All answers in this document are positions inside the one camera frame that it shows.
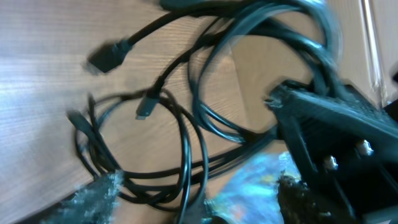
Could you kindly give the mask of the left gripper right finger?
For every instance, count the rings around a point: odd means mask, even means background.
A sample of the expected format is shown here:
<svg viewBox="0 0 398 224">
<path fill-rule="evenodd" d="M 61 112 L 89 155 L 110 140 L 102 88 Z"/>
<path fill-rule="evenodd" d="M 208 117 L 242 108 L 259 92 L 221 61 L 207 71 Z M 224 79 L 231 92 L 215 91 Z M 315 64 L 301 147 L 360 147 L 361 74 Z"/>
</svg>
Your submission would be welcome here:
<svg viewBox="0 0 398 224">
<path fill-rule="evenodd" d="M 314 199 L 309 188 L 295 177 L 282 175 L 278 181 L 277 200 L 284 223 L 327 224 L 330 213 Z"/>
</svg>

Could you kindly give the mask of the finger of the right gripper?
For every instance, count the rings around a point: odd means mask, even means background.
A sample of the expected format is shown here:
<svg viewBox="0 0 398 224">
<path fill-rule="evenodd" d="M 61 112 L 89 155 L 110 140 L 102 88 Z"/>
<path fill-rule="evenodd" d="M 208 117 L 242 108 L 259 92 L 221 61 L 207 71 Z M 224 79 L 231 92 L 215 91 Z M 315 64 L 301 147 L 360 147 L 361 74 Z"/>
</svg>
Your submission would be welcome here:
<svg viewBox="0 0 398 224">
<path fill-rule="evenodd" d="M 397 122 L 352 86 L 349 100 L 286 80 L 265 101 L 302 180 L 348 218 L 397 216 Z"/>
</svg>

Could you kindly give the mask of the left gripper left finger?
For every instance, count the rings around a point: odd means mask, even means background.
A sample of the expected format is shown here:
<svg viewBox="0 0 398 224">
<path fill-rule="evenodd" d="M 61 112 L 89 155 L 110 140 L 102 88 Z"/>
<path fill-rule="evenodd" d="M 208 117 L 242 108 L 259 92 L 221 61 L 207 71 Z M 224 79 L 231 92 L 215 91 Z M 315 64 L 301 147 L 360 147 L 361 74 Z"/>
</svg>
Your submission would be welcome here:
<svg viewBox="0 0 398 224">
<path fill-rule="evenodd" d="M 121 170 L 95 178 L 63 200 L 19 221 L 39 224 L 110 224 L 123 183 Z"/>
</svg>

